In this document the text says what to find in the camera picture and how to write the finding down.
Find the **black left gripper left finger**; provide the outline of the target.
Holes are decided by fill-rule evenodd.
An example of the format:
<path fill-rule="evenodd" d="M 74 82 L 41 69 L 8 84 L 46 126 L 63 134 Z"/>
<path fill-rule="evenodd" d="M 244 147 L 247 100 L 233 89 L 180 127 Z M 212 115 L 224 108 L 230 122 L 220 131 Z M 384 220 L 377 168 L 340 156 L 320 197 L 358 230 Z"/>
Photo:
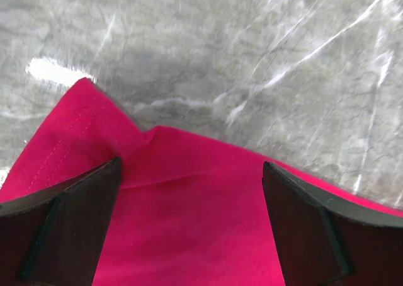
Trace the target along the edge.
<path fill-rule="evenodd" d="M 1 285 L 91 285 L 122 180 L 119 157 L 1 204 Z"/>

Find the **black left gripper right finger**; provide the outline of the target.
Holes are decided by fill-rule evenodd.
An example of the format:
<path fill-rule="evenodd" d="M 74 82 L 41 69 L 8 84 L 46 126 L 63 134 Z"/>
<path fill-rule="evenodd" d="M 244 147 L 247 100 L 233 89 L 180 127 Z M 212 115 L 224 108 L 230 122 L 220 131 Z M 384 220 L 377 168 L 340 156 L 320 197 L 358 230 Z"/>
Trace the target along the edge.
<path fill-rule="evenodd" d="M 402 212 L 263 166 L 263 191 L 287 285 L 401 285 Z"/>

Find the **red t-shirt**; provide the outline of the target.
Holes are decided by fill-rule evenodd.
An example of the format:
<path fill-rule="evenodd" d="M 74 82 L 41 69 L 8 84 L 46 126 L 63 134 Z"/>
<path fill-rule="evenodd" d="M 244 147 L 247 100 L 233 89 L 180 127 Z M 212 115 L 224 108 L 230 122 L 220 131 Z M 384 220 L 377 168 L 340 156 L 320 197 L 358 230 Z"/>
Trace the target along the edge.
<path fill-rule="evenodd" d="M 116 157 L 122 180 L 91 285 L 287 285 L 264 197 L 264 164 L 357 197 L 217 140 L 171 127 L 142 132 L 83 78 L 11 168 L 1 204 Z"/>

